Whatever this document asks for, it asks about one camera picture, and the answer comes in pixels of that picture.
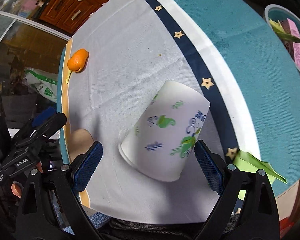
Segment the person's left hand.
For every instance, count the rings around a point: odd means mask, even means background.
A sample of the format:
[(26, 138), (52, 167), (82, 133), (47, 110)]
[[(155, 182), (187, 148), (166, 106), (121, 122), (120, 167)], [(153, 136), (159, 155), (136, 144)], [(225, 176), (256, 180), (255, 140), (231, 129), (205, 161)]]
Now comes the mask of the person's left hand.
[[(37, 170), (40, 172), (40, 173), (43, 173), (43, 169), (42, 169), (42, 163), (39, 162), (37, 165), (36, 165), (36, 168)], [(23, 192), (23, 186), (21, 186), (18, 182), (13, 182), (13, 184), (11, 185), (11, 190), (12, 190), (12, 193), (21, 198), (21, 195), (22, 195), (22, 192)]]

